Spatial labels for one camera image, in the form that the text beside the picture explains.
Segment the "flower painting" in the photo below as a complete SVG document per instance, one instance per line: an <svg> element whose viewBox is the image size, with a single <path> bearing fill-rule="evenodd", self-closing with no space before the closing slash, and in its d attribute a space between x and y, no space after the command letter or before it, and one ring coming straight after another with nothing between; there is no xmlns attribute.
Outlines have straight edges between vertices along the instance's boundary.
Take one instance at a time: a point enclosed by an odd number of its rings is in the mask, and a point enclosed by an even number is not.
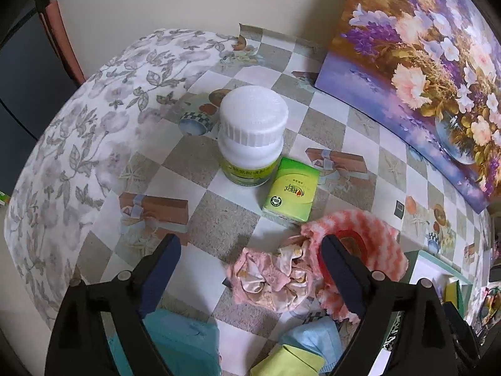
<svg viewBox="0 0 501 376"><path fill-rule="evenodd" d="M471 0L347 0L316 87L392 130L480 212L501 181L500 76Z"/></svg>

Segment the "pink cloth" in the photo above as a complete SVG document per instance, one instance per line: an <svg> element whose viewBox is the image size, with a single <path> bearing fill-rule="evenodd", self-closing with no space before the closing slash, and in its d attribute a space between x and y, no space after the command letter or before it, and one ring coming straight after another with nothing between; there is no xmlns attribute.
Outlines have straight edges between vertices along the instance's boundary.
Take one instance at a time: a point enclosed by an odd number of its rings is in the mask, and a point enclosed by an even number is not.
<svg viewBox="0 0 501 376"><path fill-rule="evenodd" d="M292 311L316 284L320 306L333 319L358 322L334 282L322 276L318 252L326 235L336 235L370 271L380 270L393 281L399 281L407 271L409 261L397 242L398 230L369 212L349 209L305 223L301 235L286 239L275 254L244 248L227 269L235 302L276 312Z"/></svg>
<svg viewBox="0 0 501 376"><path fill-rule="evenodd" d="M312 291L312 272L305 261L309 241L272 253L244 248L227 268L235 303L250 303L275 312L294 310Z"/></svg>
<svg viewBox="0 0 501 376"><path fill-rule="evenodd" d="M397 242L398 230L360 209L336 212L302 225L301 234L310 239L310 265L315 276L322 275L317 258L322 239L325 235L335 235L341 231L354 231L362 238L366 253L361 256L361 260L370 271L380 270L392 281L399 281L403 277L409 261ZM358 317L348 311L335 285L324 283L316 295L321 307L332 318L358 321Z"/></svg>

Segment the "bottle label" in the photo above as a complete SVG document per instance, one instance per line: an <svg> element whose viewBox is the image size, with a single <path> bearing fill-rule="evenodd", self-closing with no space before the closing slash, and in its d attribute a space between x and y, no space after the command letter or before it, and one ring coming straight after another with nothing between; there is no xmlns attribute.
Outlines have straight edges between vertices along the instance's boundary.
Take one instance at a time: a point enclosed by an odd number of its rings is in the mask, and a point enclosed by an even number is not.
<svg viewBox="0 0 501 376"><path fill-rule="evenodd" d="M243 169L234 166L222 158L221 168L230 181L243 186L256 186L270 179L275 169L276 161L260 169Z"/></svg>

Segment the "blue cloth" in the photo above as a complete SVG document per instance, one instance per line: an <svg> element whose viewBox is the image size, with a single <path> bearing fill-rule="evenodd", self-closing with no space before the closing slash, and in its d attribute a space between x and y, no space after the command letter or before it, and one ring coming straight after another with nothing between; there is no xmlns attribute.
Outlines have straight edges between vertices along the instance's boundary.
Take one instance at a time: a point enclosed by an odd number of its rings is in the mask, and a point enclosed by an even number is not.
<svg viewBox="0 0 501 376"><path fill-rule="evenodd" d="M219 329L158 309L143 320L158 352L176 376L220 376ZM110 350L121 376L133 376L132 369L118 339L109 340Z"/></svg>
<svg viewBox="0 0 501 376"><path fill-rule="evenodd" d="M330 372L343 354L336 323L326 316L318 321L297 326L284 333L279 343L315 353L325 359L320 373Z"/></svg>

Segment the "small green carton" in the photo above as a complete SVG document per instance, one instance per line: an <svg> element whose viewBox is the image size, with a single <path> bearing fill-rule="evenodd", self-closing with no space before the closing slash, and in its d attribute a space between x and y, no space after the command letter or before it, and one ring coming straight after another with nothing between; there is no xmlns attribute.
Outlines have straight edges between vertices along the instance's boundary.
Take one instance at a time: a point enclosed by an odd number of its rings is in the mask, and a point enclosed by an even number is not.
<svg viewBox="0 0 501 376"><path fill-rule="evenodd" d="M5 205L10 199L11 198L7 194L0 191L0 205Z"/></svg>
<svg viewBox="0 0 501 376"><path fill-rule="evenodd" d="M320 171L290 158L282 158L262 210L292 223L307 222Z"/></svg>

